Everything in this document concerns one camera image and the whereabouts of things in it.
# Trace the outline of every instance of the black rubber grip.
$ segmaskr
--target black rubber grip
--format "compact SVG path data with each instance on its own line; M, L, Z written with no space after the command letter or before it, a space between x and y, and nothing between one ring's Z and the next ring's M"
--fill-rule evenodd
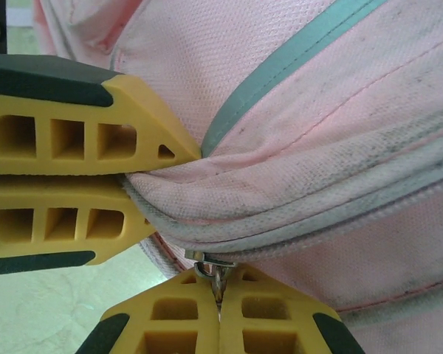
M313 319L332 354L365 354L344 323L324 313L316 313Z
M34 254L0 258L0 274L83 266L95 258L93 251Z
M0 94L78 105L109 107L102 86L118 75L52 55L0 55Z
M99 322L75 354L109 354L129 319L126 313L119 313Z

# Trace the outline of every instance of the zipper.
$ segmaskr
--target zipper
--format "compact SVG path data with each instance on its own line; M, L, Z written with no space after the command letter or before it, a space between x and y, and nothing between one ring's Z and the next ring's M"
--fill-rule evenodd
M219 309L220 315L223 293L227 287L227 278L232 270L238 266L238 263L215 260L204 252L191 250L185 251L185 258L195 260L196 263L193 266L195 273L199 277L211 281L213 296L215 297L216 307Z
M377 221L389 215L398 213L403 209L413 206L426 198L443 192L443 180L422 188L410 195L396 199L395 201L385 204L371 212L351 218L347 221L337 223L325 229L317 230L310 234L299 235L288 241L274 243L272 245L249 249L245 251L228 252L228 253L207 253L204 254L209 260L220 263L246 263L265 260L273 257L281 257L319 243L326 242L333 237L344 235L345 233L360 229L372 221Z

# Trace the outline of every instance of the pink fabric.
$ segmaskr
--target pink fabric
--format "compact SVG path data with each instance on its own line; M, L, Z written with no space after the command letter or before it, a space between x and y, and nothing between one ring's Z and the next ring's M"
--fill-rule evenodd
M141 77L201 142L236 86L332 2L35 0L35 23L44 53ZM162 226L158 239L189 267L173 241L260 234L424 168L443 149L407 169L377 169L360 186L329 192L331 176L348 171L348 181L364 172L365 161L375 158L381 167L443 136L437 130L387 153L442 124L442 110L443 0L389 0L275 87L212 156L128 178L180 226ZM322 191L324 197L313 198ZM275 217L256 219L296 201ZM242 228L219 232L244 219ZM197 225L212 232L198 235ZM342 237L254 265L340 313L427 290L443 283L443 191ZM368 353L443 353L443 309L354 334Z

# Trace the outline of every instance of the teal trim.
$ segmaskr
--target teal trim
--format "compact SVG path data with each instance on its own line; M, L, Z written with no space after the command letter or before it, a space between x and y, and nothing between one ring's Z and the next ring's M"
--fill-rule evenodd
M202 142L202 156L209 156L269 91L386 1L337 0L276 49L219 109Z

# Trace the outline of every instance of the metal zipper pull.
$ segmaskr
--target metal zipper pull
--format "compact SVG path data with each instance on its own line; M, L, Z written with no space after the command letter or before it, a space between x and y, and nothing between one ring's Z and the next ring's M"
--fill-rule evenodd
M220 312L222 309L223 293L227 287L227 278L238 263L214 260L213 258L207 257L204 252L191 250L185 251L185 258L195 260L196 263L193 268L196 274L212 282L212 292L215 296L216 306Z

